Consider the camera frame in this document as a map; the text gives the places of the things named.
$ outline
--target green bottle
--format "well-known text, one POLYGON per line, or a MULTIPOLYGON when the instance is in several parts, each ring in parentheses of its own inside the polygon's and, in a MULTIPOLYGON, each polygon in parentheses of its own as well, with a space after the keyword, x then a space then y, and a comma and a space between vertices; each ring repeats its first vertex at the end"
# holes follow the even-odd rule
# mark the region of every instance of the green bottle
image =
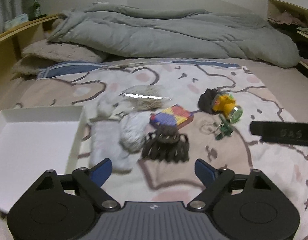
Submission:
POLYGON ((33 14, 34 14, 34 17, 40 17, 41 16, 41 6, 40 4, 38 3, 37 0, 34 0, 34 4, 33 4, 33 14))

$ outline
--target folded duvet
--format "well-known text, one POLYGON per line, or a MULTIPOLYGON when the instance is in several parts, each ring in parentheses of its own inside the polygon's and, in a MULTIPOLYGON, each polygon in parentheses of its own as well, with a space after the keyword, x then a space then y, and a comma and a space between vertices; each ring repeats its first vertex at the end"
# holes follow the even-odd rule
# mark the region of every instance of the folded duvet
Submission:
POLYGON ((154 11, 100 4, 63 11, 49 41, 123 57, 243 58, 280 67, 299 62, 295 43, 253 14, 154 11))

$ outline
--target yellow and green toy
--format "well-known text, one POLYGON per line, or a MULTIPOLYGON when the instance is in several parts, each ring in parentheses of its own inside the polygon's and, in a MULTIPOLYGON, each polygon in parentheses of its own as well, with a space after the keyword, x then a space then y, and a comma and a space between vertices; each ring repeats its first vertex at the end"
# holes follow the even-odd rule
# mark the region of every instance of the yellow and green toy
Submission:
POLYGON ((215 112, 222 112, 230 123, 236 123, 243 114, 243 108, 236 104, 236 100, 229 94, 217 94, 212 102, 215 112))

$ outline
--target gray curtain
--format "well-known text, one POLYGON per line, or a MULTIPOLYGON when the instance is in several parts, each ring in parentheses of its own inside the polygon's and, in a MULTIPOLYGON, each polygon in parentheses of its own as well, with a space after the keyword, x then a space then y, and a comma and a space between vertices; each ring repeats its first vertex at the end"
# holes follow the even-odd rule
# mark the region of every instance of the gray curtain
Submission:
POLYGON ((0 34, 4 32, 4 22, 22 13, 22 0, 0 0, 0 34))

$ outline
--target white tray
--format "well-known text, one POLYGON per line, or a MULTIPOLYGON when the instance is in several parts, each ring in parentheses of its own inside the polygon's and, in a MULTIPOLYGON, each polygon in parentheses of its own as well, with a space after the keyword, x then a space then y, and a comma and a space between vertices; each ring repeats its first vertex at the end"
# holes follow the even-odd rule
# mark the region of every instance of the white tray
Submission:
POLYGON ((9 109, 0 112, 0 210, 14 203, 48 169, 76 168, 86 117, 82 106, 9 109))

